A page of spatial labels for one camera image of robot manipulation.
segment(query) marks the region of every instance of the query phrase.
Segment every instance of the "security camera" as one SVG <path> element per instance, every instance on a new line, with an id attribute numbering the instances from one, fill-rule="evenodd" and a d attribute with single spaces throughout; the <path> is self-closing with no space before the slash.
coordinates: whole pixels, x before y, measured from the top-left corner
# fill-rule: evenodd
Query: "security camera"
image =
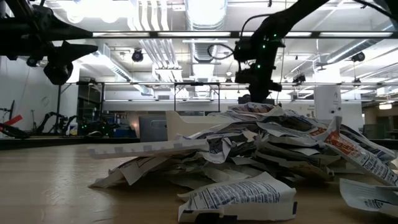
<path id="1" fill-rule="evenodd" d="M 142 55 L 142 49 L 134 49 L 131 59 L 133 62 L 141 62 L 144 59 L 144 56 Z"/>
<path id="2" fill-rule="evenodd" d="M 351 60 L 353 62 L 363 62 L 365 60 L 365 54 L 363 52 L 360 52 L 360 53 L 352 56 Z"/>
<path id="3" fill-rule="evenodd" d="M 48 62 L 44 67 L 43 72 L 49 78 L 53 85 L 65 84 L 72 75 L 73 64 L 57 65 L 54 62 Z"/>
<path id="4" fill-rule="evenodd" d="M 305 82 L 305 75 L 303 73 L 300 73 L 293 77 L 293 82 L 294 83 L 302 83 Z"/>

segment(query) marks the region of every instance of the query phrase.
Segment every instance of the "paper scrap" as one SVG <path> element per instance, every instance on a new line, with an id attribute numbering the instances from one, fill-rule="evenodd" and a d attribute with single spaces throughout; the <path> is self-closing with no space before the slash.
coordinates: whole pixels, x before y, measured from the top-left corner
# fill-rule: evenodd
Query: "paper scrap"
<path id="1" fill-rule="evenodd" d="M 132 185 L 151 169 L 165 162 L 168 157 L 140 157 L 127 161 L 111 170 L 103 179 L 95 180 L 89 187 L 112 187 L 120 184 L 124 179 Z"/>
<path id="2" fill-rule="evenodd" d="M 384 187 L 340 179 L 340 193 L 348 206 L 398 218 L 398 187 Z"/>
<path id="3" fill-rule="evenodd" d="M 267 172 L 250 179 L 211 184 L 179 195 L 187 202 L 178 210 L 178 222 L 195 222 L 209 213 L 223 218 L 233 216 L 235 220 L 290 220 L 297 209 L 295 193 Z"/>

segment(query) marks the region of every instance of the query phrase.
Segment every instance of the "ductwork pipe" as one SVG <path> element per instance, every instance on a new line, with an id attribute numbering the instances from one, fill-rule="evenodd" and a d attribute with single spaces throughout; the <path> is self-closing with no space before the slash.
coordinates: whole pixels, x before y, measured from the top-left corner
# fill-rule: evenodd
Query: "ductwork pipe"
<path id="1" fill-rule="evenodd" d="M 384 0 L 374 0 L 374 2 L 378 5 L 380 5 L 384 10 L 386 10 L 387 12 L 391 12 L 391 10 L 388 8 L 388 5 L 386 4 L 386 2 Z M 375 28 L 375 30 L 379 31 L 397 31 L 398 30 L 398 23 L 393 20 L 393 19 L 389 19 L 388 21 L 382 23 L 381 25 L 377 26 Z M 323 66 L 323 65 L 329 65 L 329 64 L 333 64 L 333 63 L 338 63 L 342 60 L 345 60 L 349 57 L 352 57 L 358 53 L 360 53 L 361 51 L 381 42 L 382 40 L 380 39 L 368 39 L 368 40 L 354 40 L 351 43 L 345 45 L 344 47 L 340 48 L 339 50 L 333 52 L 332 54 L 330 54 L 329 56 L 327 56 L 325 61 L 321 61 L 320 63 L 317 63 L 318 66 Z M 304 71 L 308 68 L 310 68 L 310 64 L 309 63 L 305 63 L 302 66 L 298 67 L 296 70 L 298 71 Z"/>
<path id="2" fill-rule="evenodd" d="M 141 14 L 141 24 L 144 30 L 148 31 L 151 30 L 149 23 L 148 23 L 148 2 L 147 0 L 139 0 L 142 5 L 142 14 Z M 153 51 L 154 56 L 160 58 L 160 62 L 162 64 L 162 68 L 167 68 L 167 62 L 162 55 L 162 51 L 158 48 L 156 41 L 154 40 L 146 40 L 148 46 L 150 46 L 151 51 Z"/>
<path id="3" fill-rule="evenodd" d="M 368 72 L 362 75 L 358 75 L 357 78 L 360 78 L 362 81 L 363 80 L 367 80 L 370 78 L 374 78 L 376 76 L 388 73 L 388 72 L 393 72 L 398 70 L 398 62 L 397 63 L 393 63 L 392 65 L 388 65 L 384 68 L 381 68 L 379 70 L 373 71 L 373 72 Z"/>
<path id="4" fill-rule="evenodd" d="M 167 23 L 167 0 L 161 0 L 160 1 L 160 8 L 162 11 L 162 17 L 161 17 L 161 24 L 163 27 L 163 30 L 165 31 L 169 31 L 169 25 Z M 164 44 L 165 46 L 163 46 L 163 48 L 165 49 L 165 51 L 167 51 L 167 54 L 170 55 L 170 59 L 169 60 L 170 63 L 173 64 L 173 68 L 179 68 L 178 65 L 178 61 L 177 61 L 177 56 L 175 55 L 175 51 L 174 51 L 174 46 L 172 43 L 171 39 L 165 39 L 164 40 Z"/>
<path id="5" fill-rule="evenodd" d="M 130 0 L 130 3 L 132 5 L 132 10 L 134 11 L 134 13 L 132 14 L 131 17 L 127 18 L 127 25 L 129 26 L 130 30 L 135 31 L 142 31 L 142 27 L 141 27 L 141 23 L 139 22 L 139 8 L 138 8 L 138 3 L 137 0 Z M 148 54 L 148 57 L 152 60 L 153 63 L 155 63 L 155 65 L 158 68 L 162 67 L 162 64 L 156 59 L 155 55 L 154 55 L 154 51 L 150 48 L 150 45 L 147 44 L 146 40 L 139 40 L 139 43 L 141 44 L 141 46 L 145 49 L 145 51 Z"/>
<path id="6" fill-rule="evenodd" d="M 227 0 L 185 0 L 188 29 L 221 30 L 224 26 L 227 5 Z M 207 51 L 209 46 L 210 44 L 191 44 L 192 61 L 211 62 L 213 58 L 208 55 Z M 217 48 L 213 47 L 210 52 L 214 55 Z M 210 81 L 214 68 L 214 65 L 192 65 L 193 73 L 196 77 L 200 77 L 197 80 Z M 199 97 L 207 97 L 210 94 L 210 87 L 197 86 L 195 92 Z"/>
<path id="7" fill-rule="evenodd" d="M 227 0 L 185 0 L 185 12 L 190 30 L 221 30 L 224 26 Z M 193 58 L 198 62 L 211 62 L 209 44 L 192 44 Z"/>
<path id="8" fill-rule="evenodd" d="M 381 31 L 396 31 L 395 27 L 391 24 L 391 21 L 388 20 L 381 25 L 377 26 L 375 30 L 381 30 Z M 372 47 L 373 45 L 380 43 L 383 41 L 382 39 L 367 39 L 367 40 L 354 40 L 350 42 L 349 44 L 346 44 L 342 48 L 336 50 L 335 52 L 331 53 L 330 55 L 320 58 L 320 62 L 316 63 L 316 66 L 325 66 L 325 65 L 330 65 L 334 63 L 338 63 L 340 61 L 343 61 L 347 58 L 350 58 L 363 50 L 368 49 L 369 47 Z M 312 62 L 305 62 L 301 66 L 297 67 L 296 69 L 292 70 L 289 74 L 287 74 L 285 77 L 289 75 L 293 75 L 294 72 L 299 71 L 299 72 L 304 72 L 309 68 L 313 67 Z"/>
<path id="9" fill-rule="evenodd" d="M 157 21 L 157 8 L 158 8 L 158 7 L 157 7 L 157 0 L 150 0 L 150 4 L 151 4 L 151 6 L 152 6 L 152 17 L 151 17 L 151 19 L 150 19 L 150 23 L 152 24 L 154 30 L 160 30 L 159 23 L 158 23 L 158 21 Z M 171 56 L 170 56 L 170 54 L 169 54 L 169 51 L 165 48 L 164 40 L 155 40 L 154 42 L 155 42 L 156 49 L 157 49 L 157 51 L 159 52 L 159 57 L 160 57 L 160 59 L 162 60 L 162 62 L 163 62 L 163 61 L 166 62 L 166 61 L 165 61 L 165 58 L 164 58 L 164 56 L 163 56 L 163 52 L 162 52 L 162 50 L 161 50 L 160 47 L 159 47 L 160 45 L 163 46 L 163 48 L 164 48 L 164 51 L 165 51 L 167 60 L 169 61 L 169 64 L 170 64 L 170 63 L 173 63 L 173 61 L 171 60 Z"/>

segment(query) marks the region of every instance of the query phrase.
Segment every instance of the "ceiling duct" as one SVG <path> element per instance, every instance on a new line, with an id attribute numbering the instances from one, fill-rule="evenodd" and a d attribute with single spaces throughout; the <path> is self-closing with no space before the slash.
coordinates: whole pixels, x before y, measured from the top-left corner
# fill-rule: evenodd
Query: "ceiling duct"
<path id="1" fill-rule="evenodd" d="M 227 5 L 227 0 L 185 0 L 188 29 L 194 31 L 222 30 Z M 197 78 L 206 78 L 206 82 L 213 76 L 215 66 L 200 63 L 209 63 L 213 60 L 207 52 L 207 48 L 210 45 L 204 43 L 190 44 L 192 62 L 199 63 L 192 65 L 192 71 Z M 215 55 L 217 47 L 213 47 L 210 52 Z M 207 97 L 210 91 L 207 92 L 206 90 L 207 87 L 204 86 L 195 88 L 195 92 L 199 97 Z"/>
<path id="2" fill-rule="evenodd" d="M 131 74 L 124 69 L 122 65 L 111 60 L 111 49 L 106 44 L 98 47 L 98 51 L 93 53 L 93 55 L 99 58 L 99 60 L 102 60 L 103 64 L 105 64 L 112 72 L 124 78 L 127 82 L 140 82 L 139 80 L 133 79 Z M 154 96 L 154 90 L 151 88 L 144 85 L 133 85 L 133 87 L 140 91 L 143 96 Z"/>
<path id="3" fill-rule="evenodd" d="M 227 0 L 185 0 L 188 29 L 197 31 L 221 30 L 224 26 Z M 193 58 L 198 62 L 211 62 L 207 53 L 210 44 L 191 44 Z"/>
<path id="4" fill-rule="evenodd" d="M 386 31 L 386 32 L 393 32 L 396 31 L 395 25 L 391 23 L 390 20 L 382 23 L 381 25 L 377 26 L 374 30 L 381 30 L 381 31 Z M 383 41 L 382 39 L 367 39 L 367 40 L 354 40 L 342 48 L 336 50 L 335 52 L 327 55 L 326 57 L 318 57 L 318 62 L 315 64 L 315 66 L 325 66 L 325 65 L 330 65 L 334 63 L 338 63 L 340 61 L 343 61 L 347 58 L 350 58 L 363 50 L 366 50 L 369 47 L 372 47 L 373 45 Z M 286 76 L 291 75 L 294 72 L 300 73 L 304 72 L 309 68 L 313 68 L 314 64 L 313 62 L 304 62 L 301 64 L 299 67 L 293 69 L 289 74 Z"/>

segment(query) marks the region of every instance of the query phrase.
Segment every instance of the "white wall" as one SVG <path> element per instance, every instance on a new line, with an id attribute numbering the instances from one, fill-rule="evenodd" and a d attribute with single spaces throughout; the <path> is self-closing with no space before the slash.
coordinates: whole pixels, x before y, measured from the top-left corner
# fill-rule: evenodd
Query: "white wall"
<path id="1" fill-rule="evenodd" d="M 45 76 L 42 68 L 30 68 L 23 60 L 10 61 L 7 57 L 0 57 L 0 108 L 9 108 L 15 100 L 14 116 L 21 115 L 22 121 L 14 126 L 21 130 L 32 129 L 32 112 L 34 120 L 39 125 L 44 115 L 57 110 L 58 86 L 53 85 Z M 63 95 L 60 113 L 65 110 L 66 115 L 76 114 L 77 86 L 71 86 Z M 55 123 L 55 118 L 49 119 L 45 131 Z"/>

